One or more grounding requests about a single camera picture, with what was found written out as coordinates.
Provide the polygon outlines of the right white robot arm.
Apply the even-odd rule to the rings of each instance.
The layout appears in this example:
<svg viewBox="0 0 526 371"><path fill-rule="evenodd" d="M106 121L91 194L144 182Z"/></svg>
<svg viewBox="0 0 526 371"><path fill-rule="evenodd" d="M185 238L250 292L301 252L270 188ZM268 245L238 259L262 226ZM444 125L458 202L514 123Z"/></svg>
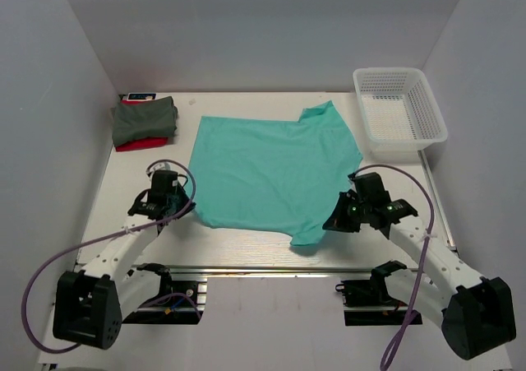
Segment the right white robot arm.
<svg viewBox="0 0 526 371"><path fill-rule="evenodd" d="M335 287L349 308L406 308L400 329L381 360L387 369L409 324L425 317L440 328L448 346L465 360L504 345L517 331L510 287L500 278L486 278L435 241L432 225L424 224L406 200L394 200L376 172L350 174L352 187L339 194L324 230L357 233L363 225L379 231L418 265L411 271L400 261L371 270L368 280L341 281Z"/></svg>

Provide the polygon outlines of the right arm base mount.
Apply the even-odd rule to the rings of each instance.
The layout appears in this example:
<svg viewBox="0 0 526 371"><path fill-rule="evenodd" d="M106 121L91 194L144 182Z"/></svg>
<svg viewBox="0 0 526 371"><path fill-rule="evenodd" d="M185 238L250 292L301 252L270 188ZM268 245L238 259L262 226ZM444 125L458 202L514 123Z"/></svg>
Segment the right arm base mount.
<svg viewBox="0 0 526 371"><path fill-rule="evenodd" d="M373 268L367 279L338 283L335 291L343 297L345 326L401 326L407 304L388 295L385 279L406 269L402 262L389 261Z"/></svg>

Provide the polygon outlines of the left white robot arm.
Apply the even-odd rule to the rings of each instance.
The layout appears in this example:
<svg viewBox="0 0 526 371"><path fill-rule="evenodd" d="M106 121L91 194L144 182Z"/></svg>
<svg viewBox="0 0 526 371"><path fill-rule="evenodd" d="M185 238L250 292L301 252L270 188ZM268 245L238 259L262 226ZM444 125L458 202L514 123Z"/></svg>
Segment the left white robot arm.
<svg viewBox="0 0 526 371"><path fill-rule="evenodd" d="M166 225L195 208L180 177L172 170L155 171L150 188L139 193L127 212L124 234L79 271L62 274L53 314L55 338L106 350L130 314L173 297L168 268L138 259Z"/></svg>

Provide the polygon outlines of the teal t-shirt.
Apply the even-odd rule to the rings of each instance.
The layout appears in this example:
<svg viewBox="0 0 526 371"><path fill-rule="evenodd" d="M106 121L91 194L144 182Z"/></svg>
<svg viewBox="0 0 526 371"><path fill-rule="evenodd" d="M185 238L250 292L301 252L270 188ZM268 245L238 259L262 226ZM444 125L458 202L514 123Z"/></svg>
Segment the teal t-shirt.
<svg viewBox="0 0 526 371"><path fill-rule="evenodd" d="M318 244L362 154L333 102L297 121L203 117L191 154L196 214L210 228Z"/></svg>

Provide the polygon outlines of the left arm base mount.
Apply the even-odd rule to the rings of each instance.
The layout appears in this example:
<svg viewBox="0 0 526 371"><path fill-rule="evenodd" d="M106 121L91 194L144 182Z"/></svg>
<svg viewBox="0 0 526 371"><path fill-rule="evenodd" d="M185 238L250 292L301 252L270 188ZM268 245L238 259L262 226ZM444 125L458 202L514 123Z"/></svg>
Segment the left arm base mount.
<svg viewBox="0 0 526 371"><path fill-rule="evenodd" d="M154 301L147 307L141 306L129 314L124 324L138 325L197 325L205 308L206 281L192 279L186 273L171 272L166 266L147 263L128 271L153 272L160 277L159 293L147 299Z"/></svg>

